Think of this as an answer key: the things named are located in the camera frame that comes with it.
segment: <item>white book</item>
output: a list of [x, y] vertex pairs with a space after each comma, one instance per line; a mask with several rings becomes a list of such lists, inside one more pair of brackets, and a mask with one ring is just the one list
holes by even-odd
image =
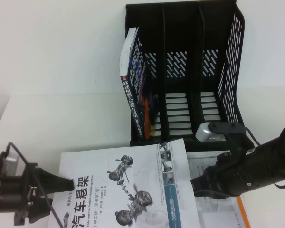
[[52, 204], [66, 228], [200, 227], [183, 139], [63, 153], [59, 175], [75, 184]]
[[[215, 165], [217, 156], [230, 151], [187, 152], [191, 178], [199, 177], [208, 166]], [[243, 195], [226, 199], [195, 197], [202, 228], [249, 228]]]

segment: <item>white desk surface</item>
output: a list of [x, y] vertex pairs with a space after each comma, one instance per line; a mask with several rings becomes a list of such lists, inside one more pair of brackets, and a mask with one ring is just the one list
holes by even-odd
[[[285, 88], [239, 88], [237, 98], [245, 125], [260, 143], [279, 136], [285, 127]], [[12, 97], [0, 122], [0, 153], [9, 141], [28, 161], [57, 174], [61, 152], [129, 146], [129, 107], [124, 93]], [[285, 190], [267, 186], [244, 197], [251, 227], [285, 227]], [[23, 227], [47, 223], [48, 217]], [[0, 214], [0, 227], [13, 227], [12, 213]]]

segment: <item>car suspension diagram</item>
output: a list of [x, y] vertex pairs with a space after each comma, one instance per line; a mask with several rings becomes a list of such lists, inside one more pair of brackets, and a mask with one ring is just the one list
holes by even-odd
[[138, 213], [146, 209], [145, 207], [148, 205], [152, 204], [153, 200], [148, 192], [137, 191], [136, 185], [134, 185], [134, 189], [136, 191], [135, 196], [129, 194], [129, 191], [126, 189], [126, 185], [124, 184], [124, 180], [118, 181], [117, 185], [122, 186], [122, 189], [129, 196], [128, 200], [131, 201], [131, 204], [128, 204], [129, 210], [120, 210], [115, 212], [118, 224], [126, 226], [131, 224], [133, 219], [136, 220]]
[[116, 161], [121, 162], [117, 169], [114, 170], [113, 172], [108, 171], [107, 173], [109, 174], [109, 178], [112, 181], [119, 181], [120, 179], [124, 179], [124, 175], [126, 175], [126, 170], [128, 167], [130, 167], [133, 164], [133, 159], [130, 156], [124, 155], [121, 159], [116, 159]]
[[169, 150], [161, 152], [161, 162], [163, 165], [163, 172], [170, 172], [172, 170], [172, 167], [170, 167], [165, 163], [167, 161], [171, 161], [171, 153]]

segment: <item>plastic magazine rack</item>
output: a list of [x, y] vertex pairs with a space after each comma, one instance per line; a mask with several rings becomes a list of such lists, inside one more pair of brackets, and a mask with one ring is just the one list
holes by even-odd
[[203, 122], [243, 123], [236, 98], [244, 17], [235, 0], [131, 4], [125, 31], [139, 27], [159, 96], [155, 136], [131, 146], [184, 138], [187, 151], [226, 150], [221, 142], [199, 142]]

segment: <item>book spine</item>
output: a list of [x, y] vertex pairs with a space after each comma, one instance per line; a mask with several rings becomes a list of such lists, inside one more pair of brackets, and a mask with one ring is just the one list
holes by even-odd
[[135, 122], [137, 132], [139, 134], [139, 137], [144, 138], [144, 131], [143, 131], [144, 124], [142, 123], [142, 121], [139, 118], [137, 104], [136, 104], [136, 101], [134, 100], [133, 93], [131, 91], [129, 77], [128, 76], [122, 76], [121, 80], [123, 83], [123, 89], [125, 91], [125, 94], [126, 94], [126, 97], [127, 97], [128, 103], [129, 103], [131, 115], [132, 115], [134, 122]]

